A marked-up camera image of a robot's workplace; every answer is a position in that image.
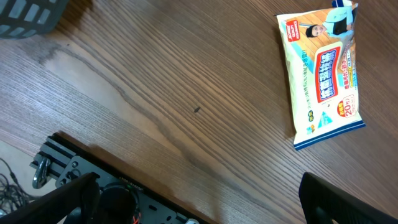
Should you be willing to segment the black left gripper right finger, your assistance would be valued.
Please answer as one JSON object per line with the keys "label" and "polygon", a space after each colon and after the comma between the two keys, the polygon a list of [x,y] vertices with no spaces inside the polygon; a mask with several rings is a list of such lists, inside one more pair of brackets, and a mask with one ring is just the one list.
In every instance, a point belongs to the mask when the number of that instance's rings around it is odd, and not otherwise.
{"label": "black left gripper right finger", "polygon": [[304,173],[298,195],[308,224],[397,224],[396,218],[310,172]]}

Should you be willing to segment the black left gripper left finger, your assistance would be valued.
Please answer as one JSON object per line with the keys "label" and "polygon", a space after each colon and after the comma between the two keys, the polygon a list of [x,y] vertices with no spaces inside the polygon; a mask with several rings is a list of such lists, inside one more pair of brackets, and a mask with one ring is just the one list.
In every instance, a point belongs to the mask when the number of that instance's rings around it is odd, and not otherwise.
{"label": "black left gripper left finger", "polygon": [[89,223],[100,199],[97,178],[94,172],[84,174],[2,217],[1,223],[58,223],[76,208],[80,209],[78,223]]}

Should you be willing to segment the yellow wet wipes pack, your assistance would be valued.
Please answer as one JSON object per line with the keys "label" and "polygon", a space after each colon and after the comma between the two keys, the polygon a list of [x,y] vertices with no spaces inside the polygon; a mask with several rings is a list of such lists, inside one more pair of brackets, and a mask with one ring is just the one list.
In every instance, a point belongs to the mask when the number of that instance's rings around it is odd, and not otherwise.
{"label": "yellow wet wipes pack", "polygon": [[364,127],[359,114],[354,28],[358,3],[279,14],[296,150]]}

